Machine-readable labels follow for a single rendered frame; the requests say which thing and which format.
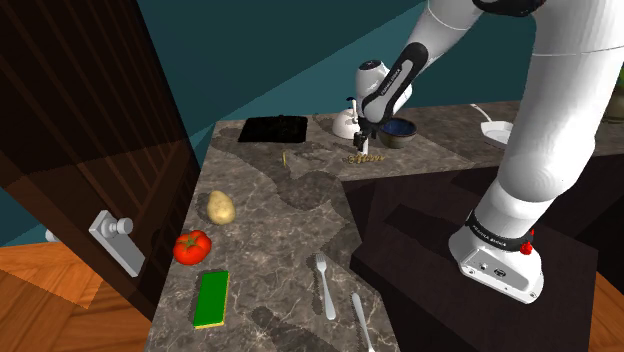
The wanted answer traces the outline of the white kettle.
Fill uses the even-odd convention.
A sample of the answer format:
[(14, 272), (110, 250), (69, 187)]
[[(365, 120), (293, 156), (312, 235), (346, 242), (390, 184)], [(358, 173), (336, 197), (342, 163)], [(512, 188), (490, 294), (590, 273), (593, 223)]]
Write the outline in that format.
[(351, 103), (351, 107), (341, 111), (334, 118), (332, 132), (337, 137), (353, 140), (355, 134), (360, 131), (357, 101), (354, 97), (348, 97), (347, 101)]

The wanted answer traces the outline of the silver knife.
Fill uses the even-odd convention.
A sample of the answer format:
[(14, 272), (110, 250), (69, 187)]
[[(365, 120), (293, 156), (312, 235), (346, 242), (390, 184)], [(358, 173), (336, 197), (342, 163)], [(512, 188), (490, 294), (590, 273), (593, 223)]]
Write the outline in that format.
[(359, 321), (361, 330), (362, 330), (362, 336), (364, 341), (366, 342), (367, 345), (367, 350), (368, 352), (375, 352), (373, 346), (372, 346), (372, 342), (368, 333), (368, 328), (367, 328), (367, 323), (366, 323), (366, 318), (364, 315), (364, 310), (363, 310), (363, 306), (362, 306), (362, 302), (361, 302), (361, 298), (360, 296), (356, 293), (353, 292), (351, 295), (352, 298), (352, 303), (353, 303), (353, 307), (355, 309), (356, 312), (356, 316), (357, 319)]

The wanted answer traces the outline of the green and yellow sponge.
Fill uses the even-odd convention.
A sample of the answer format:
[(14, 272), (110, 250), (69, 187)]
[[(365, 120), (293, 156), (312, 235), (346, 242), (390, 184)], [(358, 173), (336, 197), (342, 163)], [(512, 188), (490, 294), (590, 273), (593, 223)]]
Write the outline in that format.
[(222, 326), (226, 306), (230, 273), (227, 270), (204, 273), (201, 276), (198, 300), (193, 316), (195, 329)]

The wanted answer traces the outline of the potato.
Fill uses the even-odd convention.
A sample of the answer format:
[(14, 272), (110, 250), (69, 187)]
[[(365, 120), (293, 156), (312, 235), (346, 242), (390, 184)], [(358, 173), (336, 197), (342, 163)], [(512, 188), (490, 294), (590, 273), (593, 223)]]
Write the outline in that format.
[(236, 210), (232, 199), (224, 192), (213, 190), (208, 196), (207, 216), (215, 225), (226, 225), (234, 221)]

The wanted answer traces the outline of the red tomato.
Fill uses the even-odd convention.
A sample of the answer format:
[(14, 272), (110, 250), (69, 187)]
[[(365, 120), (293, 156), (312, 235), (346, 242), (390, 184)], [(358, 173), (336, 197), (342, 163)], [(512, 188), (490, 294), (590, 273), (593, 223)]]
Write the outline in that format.
[(200, 230), (180, 235), (173, 248), (173, 256), (182, 265), (192, 266), (202, 262), (212, 248), (211, 239)]

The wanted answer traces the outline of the dark blue bowl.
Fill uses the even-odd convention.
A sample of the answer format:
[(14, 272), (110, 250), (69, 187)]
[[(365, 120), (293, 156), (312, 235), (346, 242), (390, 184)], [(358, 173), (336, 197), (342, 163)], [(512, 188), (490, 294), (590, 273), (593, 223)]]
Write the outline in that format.
[(403, 118), (392, 118), (378, 131), (381, 143), (391, 149), (404, 148), (417, 134), (417, 126)]

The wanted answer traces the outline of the black flat tray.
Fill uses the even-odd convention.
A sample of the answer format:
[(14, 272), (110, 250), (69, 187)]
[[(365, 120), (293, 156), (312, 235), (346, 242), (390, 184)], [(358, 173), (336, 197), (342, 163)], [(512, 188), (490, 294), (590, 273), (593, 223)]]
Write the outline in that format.
[(248, 118), (239, 142), (303, 143), (308, 118), (305, 116), (268, 116)]

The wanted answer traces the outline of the dark robot stand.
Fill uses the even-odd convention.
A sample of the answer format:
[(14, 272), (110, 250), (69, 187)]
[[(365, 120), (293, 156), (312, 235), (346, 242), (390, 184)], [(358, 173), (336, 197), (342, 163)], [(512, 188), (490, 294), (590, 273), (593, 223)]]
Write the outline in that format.
[(449, 237), (493, 167), (347, 181), (351, 269), (378, 290), (400, 352), (624, 352), (624, 154), (590, 160), (535, 225), (545, 286), (523, 304), (465, 277)]

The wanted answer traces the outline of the dark brown wooden door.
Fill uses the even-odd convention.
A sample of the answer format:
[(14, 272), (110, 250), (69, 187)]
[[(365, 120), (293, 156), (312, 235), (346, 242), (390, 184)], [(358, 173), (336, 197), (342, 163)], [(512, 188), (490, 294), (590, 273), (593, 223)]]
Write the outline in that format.
[(147, 318), (199, 174), (137, 0), (0, 0), (0, 187)]

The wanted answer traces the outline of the silver fork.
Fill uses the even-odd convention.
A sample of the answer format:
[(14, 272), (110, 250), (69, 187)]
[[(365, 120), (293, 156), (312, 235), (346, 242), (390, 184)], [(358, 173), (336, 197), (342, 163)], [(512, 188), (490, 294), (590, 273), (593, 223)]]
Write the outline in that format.
[(326, 278), (327, 261), (323, 253), (317, 253), (315, 255), (315, 263), (316, 268), (320, 273), (323, 284), (323, 303), (325, 315), (328, 320), (333, 321), (336, 319), (336, 310), (328, 287), (328, 282)]

